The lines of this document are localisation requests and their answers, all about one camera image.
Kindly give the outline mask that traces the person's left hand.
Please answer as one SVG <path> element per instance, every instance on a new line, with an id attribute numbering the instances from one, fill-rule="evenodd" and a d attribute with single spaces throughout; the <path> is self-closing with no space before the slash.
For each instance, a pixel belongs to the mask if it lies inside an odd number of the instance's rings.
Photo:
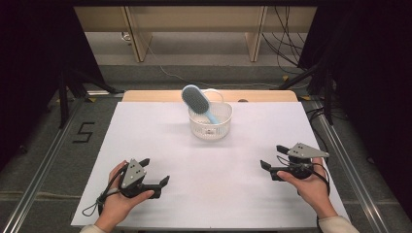
<path id="1" fill-rule="evenodd" d="M 125 220 L 134 207 L 154 194 L 152 190 L 147 190 L 133 198 L 126 198 L 121 193 L 110 195 L 106 198 L 103 211 L 95 221 L 94 226 L 103 233 L 110 233 L 119 223 Z"/>

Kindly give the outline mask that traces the white table mat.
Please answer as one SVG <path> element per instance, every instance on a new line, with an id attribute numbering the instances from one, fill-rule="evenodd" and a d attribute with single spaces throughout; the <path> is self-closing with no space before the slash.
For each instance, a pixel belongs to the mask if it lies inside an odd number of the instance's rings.
<path id="1" fill-rule="evenodd" d="M 316 214 L 260 166 L 279 166 L 277 146 L 317 145 L 298 102 L 235 103 L 228 134 L 206 142 L 189 128 L 182 102 L 120 102 L 72 223 L 95 222 L 89 211 L 121 161 L 149 159 L 146 183 L 169 180 L 159 198 L 138 205 L 121 227 L 142 230 L 313 229 Z"/>

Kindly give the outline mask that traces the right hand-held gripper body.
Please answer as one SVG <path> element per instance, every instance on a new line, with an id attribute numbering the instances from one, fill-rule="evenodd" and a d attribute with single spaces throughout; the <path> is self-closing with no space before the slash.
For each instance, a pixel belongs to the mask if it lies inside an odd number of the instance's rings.
<path id="1" fill-rule="evenodd" d="M 295 144 L 292 148 L 288 148 L 288 157 L 278 157 L 278 160 L 285 164 L 285 167 L 271 167 L 270 175 L 273 181 L 280 181 L 281 178 L 277 175 L 279 171 L 284 171 L 292 174 L 295 178 L 304 180 L 309 178 L 314 172 L 314 163 L 312 160 L 316 157 L 328 158 L 329 153 L 307 146 L 302 143 Z"/>

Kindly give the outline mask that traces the black metal stand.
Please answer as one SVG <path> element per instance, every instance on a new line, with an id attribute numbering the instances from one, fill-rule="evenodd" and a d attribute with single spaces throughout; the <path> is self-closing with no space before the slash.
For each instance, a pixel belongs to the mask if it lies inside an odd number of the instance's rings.
<path id="1" fill-rule="evenodd" d="M 308 93 L 310 95 L 319 95 L 321 93 L 324 95 L 324 113 L 326 120 L 330 125 L 333 125 L 331 118 L 332 70 L 327 65 L 319 62 L 302 74 L 281 84 L 278 90 L 289 89 L 308 77 L 311 77 L 311 81 L 307 87 Z"/>
<path id="2" fill-rule="evenodd" d="M 84 83 L 91 83 L 110 94 L 123 93 L 123 90 L 109 86 L 102 79 L 94 78 L 83 71 L 76 69 L 66 69 L 62 71 L 58 78 L 60 128 L 65 126 L 70 116 L 67 90 L 70 90 L 76 98 L 85 98 L 87 91 Z"/>

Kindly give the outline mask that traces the light blue hairbrush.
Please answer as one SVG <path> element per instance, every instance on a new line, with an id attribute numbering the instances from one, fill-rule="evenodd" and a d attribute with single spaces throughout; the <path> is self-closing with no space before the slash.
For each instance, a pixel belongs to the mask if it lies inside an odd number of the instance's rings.
<path id="1" fill-rule="evenodd" d="M 196 85 L 186 85 L 182 89 L 182 99 L 194 113 L 206 116 L 212 124 L 220 123 L 210 112 L 209 100 Z"/>

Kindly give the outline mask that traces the person's right hand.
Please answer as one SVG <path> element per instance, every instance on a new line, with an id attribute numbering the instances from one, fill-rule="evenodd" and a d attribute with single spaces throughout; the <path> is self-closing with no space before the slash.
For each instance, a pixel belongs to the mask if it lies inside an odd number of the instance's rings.
<path id="1" fill-rule="evenodd" d="M 315 163 L 314 171 L 317 175 L 312 174 L 305 180 L 299 180 L 292 174 L 279 171 L 277 175 L 287 183 L 292 184 L 303 198 L 316 212 L 319 219 L 338 216 L 329 200 L 328 188 L 323 178 L 326 172 L 323 168 L 323 159 L 316 157 L 312 161 Z"/>

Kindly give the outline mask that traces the black curtain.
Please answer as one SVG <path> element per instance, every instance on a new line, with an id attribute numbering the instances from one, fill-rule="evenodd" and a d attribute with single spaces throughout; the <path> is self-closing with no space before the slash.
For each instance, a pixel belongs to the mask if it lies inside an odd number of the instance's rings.
<path id="1" fill-rule="evenodd" d="M 72 6 L 0 0 L 0 171 L 66 82 L 103 80 Z"/>
<path id="2" fill-rule="evenodd" d="M 309 0 L 302 65 L 336 35 L 336 92 L 368 155 L 412 220 L 412 0 Z"/>

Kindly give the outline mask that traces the beige wooden desk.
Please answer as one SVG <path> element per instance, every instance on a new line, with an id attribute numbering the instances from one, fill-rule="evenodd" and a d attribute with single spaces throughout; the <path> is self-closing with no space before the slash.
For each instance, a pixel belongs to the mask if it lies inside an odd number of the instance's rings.
<path id="1" fill-rule="evenodd" d="M 258 60 L 261 35 L 307 33 L 315 7 L 77 7 L 85 32 L 127 32 L 138 62 L 142 62 L 155 32 L 240 32 L 250 60 Z"/>

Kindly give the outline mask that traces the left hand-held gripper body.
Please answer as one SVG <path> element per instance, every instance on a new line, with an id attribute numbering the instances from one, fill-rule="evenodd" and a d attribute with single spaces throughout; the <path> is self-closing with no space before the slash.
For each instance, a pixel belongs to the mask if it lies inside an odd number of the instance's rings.
<path id="1" fill-rule="evenodd" d="M 125 172 L 120 176 L 120 193 L 127 198 L 133 198 L 145 191 L 152 190 L 154 194 L 151 199 L 158 199 L 161 195 L 160 185 L 143 183 L 147 172 L 139 162 L 136 159 L 131 159 L 127 164 Z"/>

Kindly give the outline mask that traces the metal floor rail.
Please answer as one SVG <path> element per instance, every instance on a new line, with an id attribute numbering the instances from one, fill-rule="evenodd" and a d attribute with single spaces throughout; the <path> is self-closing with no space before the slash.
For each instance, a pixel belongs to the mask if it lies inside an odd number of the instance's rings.
<path id="1" fill-rule="evenodd" d="M 331 119 L 326 117 L 326 107 L 320 100 L 315 100 L 312 107 L 319 110 L 317 118 L 322 126 L 321 131 L 325 133 L 325 136 L 320 136 L 319 139 L 323 142 L 324 147 L 339 161 L 371 229 L 374 233 L 389 233 L 388 224 L 384 221 L 377 203 L 367 190 L 361 173 L 357 171 L 355 163 L 351 160 L 350 154 L 339 138 L 334 125 L 331 124 Z"/>
<path id="2" fill-rule="evenodd" d="M 37 196 L 38 191 L 44 183 L 46 176 L 49 173 L 55 159 L 57 158 L 64 140 L 67 137 L 68 131 L 72 125 L 73 119 L 79 108 L 83 105 L 83 99 L 75 99 L 70 109 L 71 113 L 66 119 L 65 123 L 58 128 L 56 135 L 53 138 L 51 146 L 49 147 L 45 157 L 40 163 L 35 175 L 30 181 L 28 188 L 22 193 L 15 209 L 12 211 L 5 228 L 2 233 L 18 233 L 22 224 L 24 223 L 33 203 Z"/>

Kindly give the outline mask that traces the white plastic basket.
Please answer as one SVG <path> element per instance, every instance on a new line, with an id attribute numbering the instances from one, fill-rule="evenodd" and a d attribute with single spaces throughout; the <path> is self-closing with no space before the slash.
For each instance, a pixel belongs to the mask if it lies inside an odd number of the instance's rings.
<path id="1" fill-rule="evenodd" d="M 212 124 L 205 115 L 199 115 L 193 110 L 189 110 L 190 130 L 199 139 L 210 142 L 218 141 L 229 133 L 233 108 L 224 101 L 223 94 L 220 91 L 209 88 L 204 89 L 203 93 L 207 96 L 217 94 L 220 97 L 220 100 L 210 102 L 210 112 L 220 123 Z"/>

